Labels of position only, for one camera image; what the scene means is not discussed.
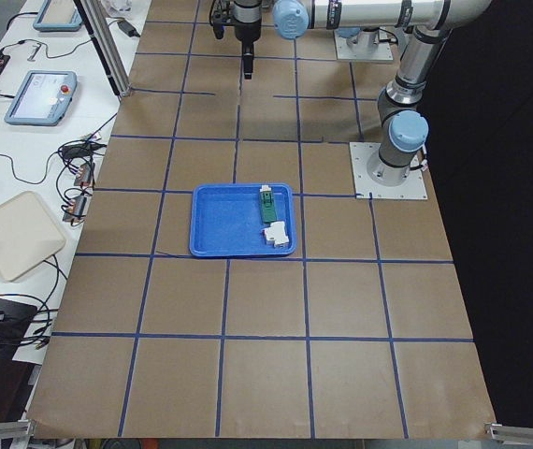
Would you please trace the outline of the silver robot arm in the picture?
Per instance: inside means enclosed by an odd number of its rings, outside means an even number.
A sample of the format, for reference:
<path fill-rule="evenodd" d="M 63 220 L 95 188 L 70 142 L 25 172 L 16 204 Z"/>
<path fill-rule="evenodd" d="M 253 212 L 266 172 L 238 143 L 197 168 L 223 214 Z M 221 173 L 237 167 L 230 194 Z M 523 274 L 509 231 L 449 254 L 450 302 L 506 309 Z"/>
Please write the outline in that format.
<path fill-rule="evenodd" d="M 231 1 L 242 42 L 241 137 L 378 140 L 415 109 L 450 33 L 487 1 Z"/>

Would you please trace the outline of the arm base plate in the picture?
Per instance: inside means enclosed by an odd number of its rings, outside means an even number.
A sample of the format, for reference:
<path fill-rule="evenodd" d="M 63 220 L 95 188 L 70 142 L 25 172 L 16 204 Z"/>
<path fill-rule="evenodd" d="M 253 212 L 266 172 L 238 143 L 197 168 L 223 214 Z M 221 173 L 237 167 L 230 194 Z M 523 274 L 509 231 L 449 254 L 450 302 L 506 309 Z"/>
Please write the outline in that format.
<path fill-rule="evenodd" d="M 379 155 L 377 142 L 351 142 L 350 159 L 354 195 L 359 199 L 428 199 L 420 160 L 412 157 L 406 167 L 389 167 Z"/>
<path fill-rule="evenodd" d="M 392 37 L 381 28 L 339 28 L 334 33 L 340 61 L 391 64 Z"/>

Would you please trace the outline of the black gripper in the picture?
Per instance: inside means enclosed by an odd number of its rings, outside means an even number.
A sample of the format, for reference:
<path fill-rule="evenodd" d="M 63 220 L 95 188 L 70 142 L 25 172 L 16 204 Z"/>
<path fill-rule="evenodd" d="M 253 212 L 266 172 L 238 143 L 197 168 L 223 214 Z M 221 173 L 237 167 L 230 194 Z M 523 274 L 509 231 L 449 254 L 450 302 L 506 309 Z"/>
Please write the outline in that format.
<path fill-rule="evenodd" d="M 254 44 L 260 38 L 262 27 L 262 2 L 260 0 L 234 0 L 232 6 L 236 38 L 242 42 L 242 70 L 245 80 L 253 75 Z"/>

